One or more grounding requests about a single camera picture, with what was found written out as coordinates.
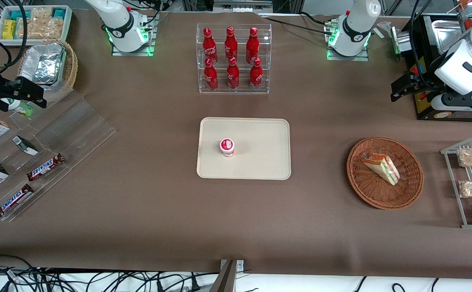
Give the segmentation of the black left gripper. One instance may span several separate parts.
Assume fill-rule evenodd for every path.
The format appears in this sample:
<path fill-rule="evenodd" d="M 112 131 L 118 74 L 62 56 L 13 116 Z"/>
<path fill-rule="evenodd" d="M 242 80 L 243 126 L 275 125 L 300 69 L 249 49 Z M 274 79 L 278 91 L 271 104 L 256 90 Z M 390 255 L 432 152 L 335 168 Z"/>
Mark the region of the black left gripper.
<path fill-rule="evenodd" d="M 390 101 L 396 102 L 408 95 L 416 95 L 426 91 L 443 91 L 444 82 L 432 74 L 403 74 L 392 82 L 390 87 L 392 89 Z"/>

